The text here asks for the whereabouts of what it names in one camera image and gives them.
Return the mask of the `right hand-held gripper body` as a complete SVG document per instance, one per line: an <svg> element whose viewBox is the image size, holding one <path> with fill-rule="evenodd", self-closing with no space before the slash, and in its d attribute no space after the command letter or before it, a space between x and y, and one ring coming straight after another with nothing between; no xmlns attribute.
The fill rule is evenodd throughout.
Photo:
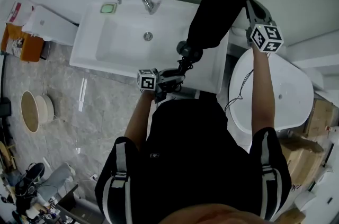
<svg viewBox="0 0 339 224"><path fill-rule="evenodd" d="M271 13L255 14L251 0L252 21L246 30L246 39L250 47L256 46L260 52L276 53L284 43L282 32Z"/></svg>

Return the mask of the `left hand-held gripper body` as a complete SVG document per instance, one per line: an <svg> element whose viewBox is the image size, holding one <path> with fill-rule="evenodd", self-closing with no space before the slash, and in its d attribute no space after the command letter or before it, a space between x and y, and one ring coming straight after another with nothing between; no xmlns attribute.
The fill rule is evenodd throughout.
<svg viewBox="0 0 339 224"><path fill-rule="evenodd" d="M142 92L154 93L155 103L166 99L168 93L173 93L181 87L185 75L178 69L165 69L158 71L153 69L139 69L137 71L137 84Z"/></svg>

